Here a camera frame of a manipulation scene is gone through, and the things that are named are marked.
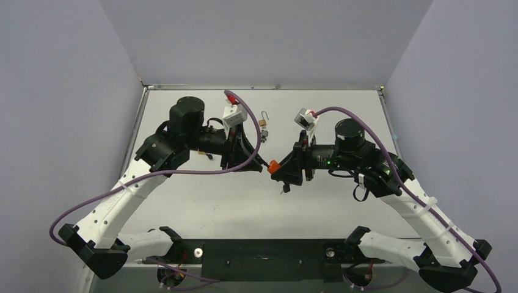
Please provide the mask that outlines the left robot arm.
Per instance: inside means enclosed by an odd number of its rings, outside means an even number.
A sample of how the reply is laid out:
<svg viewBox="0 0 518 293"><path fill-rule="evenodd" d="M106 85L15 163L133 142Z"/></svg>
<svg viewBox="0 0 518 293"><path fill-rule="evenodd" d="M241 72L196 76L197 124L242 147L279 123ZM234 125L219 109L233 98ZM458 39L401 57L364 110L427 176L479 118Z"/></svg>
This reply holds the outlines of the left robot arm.
<svg viewBox="0 0 518 293"><path fill-rule="evenodd" d="M123 234L122 228L148 196L181 166L192 151L220 155L219 174L239 172L251 165L261 170L259 148L244 135L244 122L258 120L250 107L226 90L227 105L222 129L204 123L205 103L194 96L180 98L169 117L147 137L111 191L92 199L95 207L75 224L54 232L58 243L69 247L100 279L114 276L127 262L149 257L175 262L182 254L182 238L161 226L139 234Z"/></svg>

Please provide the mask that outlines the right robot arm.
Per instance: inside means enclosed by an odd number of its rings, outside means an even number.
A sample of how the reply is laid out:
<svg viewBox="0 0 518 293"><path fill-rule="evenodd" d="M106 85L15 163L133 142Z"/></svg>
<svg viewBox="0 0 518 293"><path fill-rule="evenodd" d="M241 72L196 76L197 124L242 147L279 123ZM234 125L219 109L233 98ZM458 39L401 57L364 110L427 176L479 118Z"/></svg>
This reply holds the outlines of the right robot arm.
<svg viewBox="0 0 518 293"><path fill-rule="evenodd" d="M393 208L419 235L409 241L388 237L358 226L345 239L345 254L353 260L380 259L417 272L439 292L467 289L475 279L477 264L491 252L487 241L463 233L427 195L412 170L395 154L384 153L367 141L365 131L351 118L335 125L335 142L319 145L302 131L292 151L280 162L272 161L271 178L283 191L310 181L317 170L352 178L358 188Z"/></svg>

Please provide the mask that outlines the orange padlock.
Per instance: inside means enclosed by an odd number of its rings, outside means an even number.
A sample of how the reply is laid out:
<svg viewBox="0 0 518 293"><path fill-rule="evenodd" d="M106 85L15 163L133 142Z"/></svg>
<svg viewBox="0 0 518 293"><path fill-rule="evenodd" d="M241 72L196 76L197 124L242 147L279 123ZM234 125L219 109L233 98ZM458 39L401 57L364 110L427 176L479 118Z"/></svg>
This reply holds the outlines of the orange padlock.
<svg viewBox="0 0 518 293"><path fill-rule="evenodd" d="M274 174L281 167L281 165L276 160L272 160L270 162L261 161L260 166L261 171L266 171L270 175Z"/></svg>

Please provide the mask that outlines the brass padlock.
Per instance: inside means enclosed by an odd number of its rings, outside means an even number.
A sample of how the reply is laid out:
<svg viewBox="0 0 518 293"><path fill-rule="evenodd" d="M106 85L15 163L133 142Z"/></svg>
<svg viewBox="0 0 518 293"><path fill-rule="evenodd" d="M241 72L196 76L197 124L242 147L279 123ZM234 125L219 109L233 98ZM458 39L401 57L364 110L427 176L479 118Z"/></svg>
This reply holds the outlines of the brass padlock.
<svg viewBox="0 0 518 293"><path fill-rule="evenodd" d="M268 113L266 111L261 111L261 119L258 121L258 124L260 127L266 127L268 124L267 121L269 120Z"/></svg>

